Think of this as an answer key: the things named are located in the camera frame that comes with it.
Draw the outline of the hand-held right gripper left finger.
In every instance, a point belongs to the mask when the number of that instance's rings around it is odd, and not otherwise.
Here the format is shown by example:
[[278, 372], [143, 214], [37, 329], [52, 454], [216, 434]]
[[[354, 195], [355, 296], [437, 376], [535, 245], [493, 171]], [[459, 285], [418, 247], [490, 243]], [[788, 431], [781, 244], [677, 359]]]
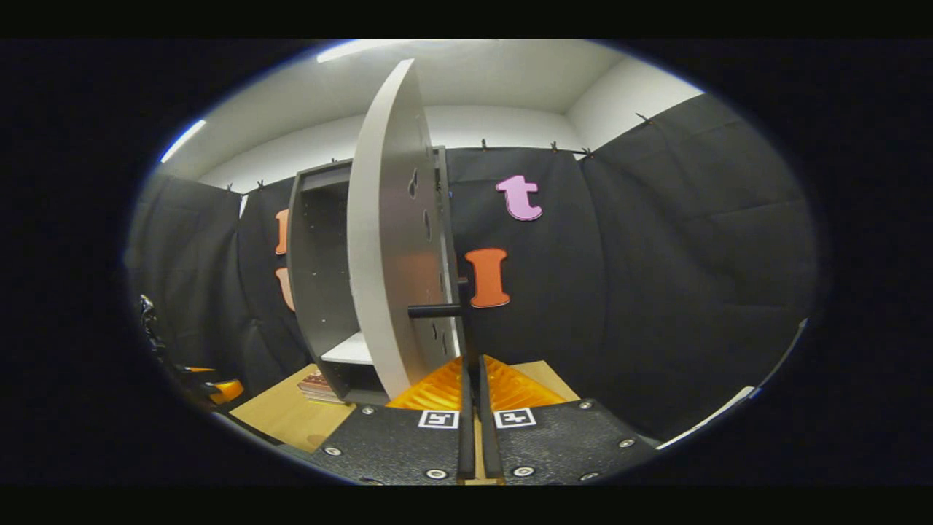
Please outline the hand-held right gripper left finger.
[[470, 376], [457, 357], [387, 405], [359, 405], [309, 462], [354, 484], [446, 486], [475, 475]]

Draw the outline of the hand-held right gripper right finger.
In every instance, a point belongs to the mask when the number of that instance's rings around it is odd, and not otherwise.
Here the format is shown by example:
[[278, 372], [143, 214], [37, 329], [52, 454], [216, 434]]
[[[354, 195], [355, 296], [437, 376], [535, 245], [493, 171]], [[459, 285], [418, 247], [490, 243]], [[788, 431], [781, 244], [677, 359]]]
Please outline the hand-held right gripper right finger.
[[479, 382], [483, 466], [500, 484], [597, 484], [660, 454], [596, 399], [566, 401], [488, 356]]

